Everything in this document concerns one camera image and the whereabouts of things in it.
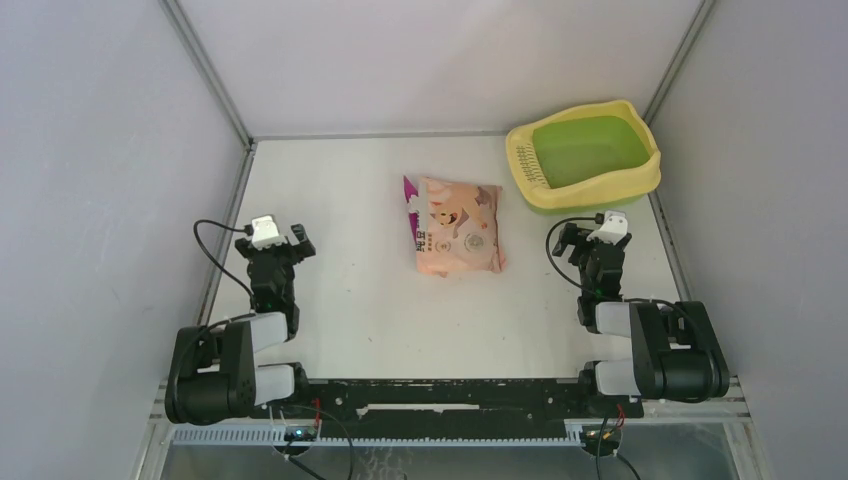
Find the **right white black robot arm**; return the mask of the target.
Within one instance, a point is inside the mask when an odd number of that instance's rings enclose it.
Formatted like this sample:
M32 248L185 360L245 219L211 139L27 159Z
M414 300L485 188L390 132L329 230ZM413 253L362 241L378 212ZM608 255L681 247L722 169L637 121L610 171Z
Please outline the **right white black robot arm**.
M595 229L580 217L555 223L546 235L546 256L579 291L580 325L628 340L630 355L586 363L579 406L602 416L624 398L701 403L724 396L730 374L704 304L624 296L621 280L632 239L627 221L618 214L593 220Z

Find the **pink cat litter bag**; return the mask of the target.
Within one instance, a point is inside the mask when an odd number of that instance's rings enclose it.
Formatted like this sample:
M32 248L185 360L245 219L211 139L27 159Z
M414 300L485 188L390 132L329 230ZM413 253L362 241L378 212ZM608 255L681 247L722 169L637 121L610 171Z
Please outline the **pink cat litter bag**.
M417 270L500 273L506 259L499 240L502 188L422 176L403 179Z

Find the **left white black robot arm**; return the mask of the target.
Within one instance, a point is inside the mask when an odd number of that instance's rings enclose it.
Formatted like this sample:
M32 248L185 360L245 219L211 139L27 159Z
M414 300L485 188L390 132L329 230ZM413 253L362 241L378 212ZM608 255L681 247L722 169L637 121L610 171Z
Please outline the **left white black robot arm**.
M313 394L297 363L261 365L257 355L293 340L300 326L294 268L315 255L303 225L288 232L273 216L240 230L236 250L247 261L247 313L178 331L166 382L164 408L175 424L212 425L249 416L274 402L290 417L305 414Z

